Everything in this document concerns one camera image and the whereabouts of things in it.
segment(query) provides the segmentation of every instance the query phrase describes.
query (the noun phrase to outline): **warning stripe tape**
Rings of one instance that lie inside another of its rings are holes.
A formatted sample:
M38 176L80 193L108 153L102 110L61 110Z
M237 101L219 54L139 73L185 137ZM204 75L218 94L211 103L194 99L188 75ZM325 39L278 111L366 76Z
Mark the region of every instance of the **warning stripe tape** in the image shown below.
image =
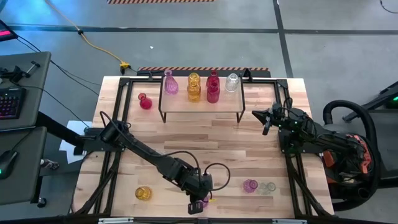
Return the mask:
M141 4L141 3L188 3L213 2L215 0L107 0L108 4Z
M211 71L211 70L221 70L221 71L233 71L233 70L245 70L246 67L141 67L139 71L158 71L158 70L199 70L199 71ZM250 67L251 71L268 71L265 67Z

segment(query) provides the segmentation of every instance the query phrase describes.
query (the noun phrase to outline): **wooden tabletop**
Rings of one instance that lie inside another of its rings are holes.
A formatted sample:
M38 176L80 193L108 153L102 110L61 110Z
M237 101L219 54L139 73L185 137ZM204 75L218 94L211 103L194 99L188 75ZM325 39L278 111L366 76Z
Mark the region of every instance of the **wooden tabletop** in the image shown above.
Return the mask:
M112 116L120 77L104 77L93 119L94 127L103 127L100 111ZM310 105L304 80L288 79L293 106L306 111ZM204 169L208 164L221 162L231 169L231 181L226 188L213 192L215 202L210 202L203 213L189 215L189 197L179 188L164 180L156 168L131 151L122 154L118 180L114 193L112 216L129 217L213 217L213 218L292 218L294 217L285 157L279 149L277 129L271 128L262 135L261 123L251 114L252 110L265 110L275 101L274 89L267 84L244 84L246 112L239 124L234 113L170 113L164 124L157 108L160 83L135 83L127 121L130 132L160 153L187 150L199 160ZM137 98L146 93L153 101L150 110L143 110ZM119 119L124 106L123 93ZM191 157L177 154L194 165ZM98 186L103 152L92 153L83 163L76 185L73 207L81 208ZM303 154L307 184L323 208L333 213L330 194L322 162L319 157ZM226 182L227 171L214 166L209 169L214 187ZM275 183L276 190L257 190L246 193L243 182L253 179L259 184ZM140 186L153 190L150 201L138 200L134 192ZM103 196L102 210L108 188ZM302 194L298 191L300 208L304 211Z

